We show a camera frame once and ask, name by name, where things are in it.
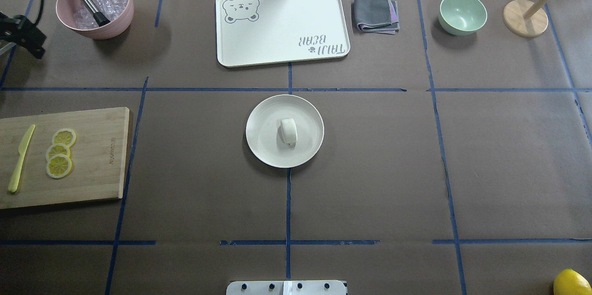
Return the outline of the cream round plate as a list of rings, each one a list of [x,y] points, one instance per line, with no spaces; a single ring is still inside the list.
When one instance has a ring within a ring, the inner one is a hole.
[[[280,121],[296,121],[298,140],[280,139]],[[312,103],[296,95],[275,95],[259,103],[246,123],[246,141],[259,160],[276,168],[294,168],[311,160],[324,139],[324,122]]]

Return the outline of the cream bear tray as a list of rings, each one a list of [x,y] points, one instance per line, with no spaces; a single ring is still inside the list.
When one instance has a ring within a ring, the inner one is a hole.
[[[216,0],[216,58],[227,68],[341,58],[342,0]]]

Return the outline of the folded grey cloth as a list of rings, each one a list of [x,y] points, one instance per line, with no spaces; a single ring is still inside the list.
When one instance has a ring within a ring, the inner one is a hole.
[[[400,31],[395,0],[354,0],[354,23],[359,31],[394,35]]]

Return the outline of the white mounting pillar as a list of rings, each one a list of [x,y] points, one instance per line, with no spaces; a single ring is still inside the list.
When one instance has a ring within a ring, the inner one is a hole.
[[[347,295],[340,280],[267,280],[230,282],[227,295]]]

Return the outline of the bamboo cutting board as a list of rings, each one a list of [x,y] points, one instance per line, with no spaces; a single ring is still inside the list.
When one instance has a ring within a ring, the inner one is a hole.
[[[122,198],[129,130],[127,107],[2,119],[1,208]]]

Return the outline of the green bowl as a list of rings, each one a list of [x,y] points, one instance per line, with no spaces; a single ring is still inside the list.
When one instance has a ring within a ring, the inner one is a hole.
[[[455,36],[468,36],[484,25],[487,9],[480,0],[441,0],[438,22],[444,31]]]

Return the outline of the pink bowl with ice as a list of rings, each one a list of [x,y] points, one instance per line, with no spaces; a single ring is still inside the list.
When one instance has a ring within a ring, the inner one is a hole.
[[[135,14],[133,0],[90,0],[92,11],[82,0],[57,0],[58,19],[68,28],[95,40],[114,38],[130,25]]]

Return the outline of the lemon slice top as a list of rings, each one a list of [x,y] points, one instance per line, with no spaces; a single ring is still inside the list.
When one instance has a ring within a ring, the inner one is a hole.
[[[77,133],[74,129],[62,128],[53,134],[51,142],[53,144],[61,143],[71,148],[77,141]]]

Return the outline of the lemon slice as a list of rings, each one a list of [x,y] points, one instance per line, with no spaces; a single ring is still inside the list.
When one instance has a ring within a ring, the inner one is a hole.
[[[70,147],[63,143],[54,143],[46,150],[46,161],[49,162],[51,158],[57,156],[58,154],[63,154],[66,157],[70,158]]]
[[[63,154],[51,158],[46,164],[46,173],[53,179],[61,179],[69,175],[72,171],[73,163],[71,158]]]
[[[51,142],[53,144],[61,143],[71,148],[77,141],[77,133],[74,129],[62,128],[53,134]]]

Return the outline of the lemon slice middle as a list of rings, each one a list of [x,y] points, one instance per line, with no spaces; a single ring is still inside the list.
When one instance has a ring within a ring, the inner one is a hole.
[[[46,161],[49,162],[51,158],[57,156],[58,154],[63,154],[66,157],[70,158],[70,147],[63,143],[54,143],[46,150]]]

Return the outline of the lemon slice bottom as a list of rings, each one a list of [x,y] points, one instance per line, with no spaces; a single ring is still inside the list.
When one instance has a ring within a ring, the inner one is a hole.
[[[73,163],[71,158],[63,154],[51,158],[46,164],[46,173],[53,179],[61,179],[69,175],[72,171]]]

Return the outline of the wooden mug tree stand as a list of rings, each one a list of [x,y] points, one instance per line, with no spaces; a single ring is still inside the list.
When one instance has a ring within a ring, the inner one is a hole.
[[[502,17],[505,26],[514,34],[533,38],[547,30],[549,18],[544,9],[549,0],[513,0],[506,4]]]

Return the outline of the yellow plastic knife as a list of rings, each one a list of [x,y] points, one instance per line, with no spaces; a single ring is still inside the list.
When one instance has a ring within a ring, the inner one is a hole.
[[[18,190],[20,177],[23,170],[24,159],[27,154],[28,145],[30,144],[32,135],[36,129],[36,125],[32,124],[28,127],[27,131],[24,133],[23,137],[21,138],[20,144],[18,146],[18,160],[15,168],[12,172],[11,178],[8,184],[8,192],[13,194]]]

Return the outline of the yellow lemon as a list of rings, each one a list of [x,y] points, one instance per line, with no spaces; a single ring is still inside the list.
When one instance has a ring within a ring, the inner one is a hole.
[[[573,269],[562,270],[553,282],[554,295],[591,295],[590,283]]]

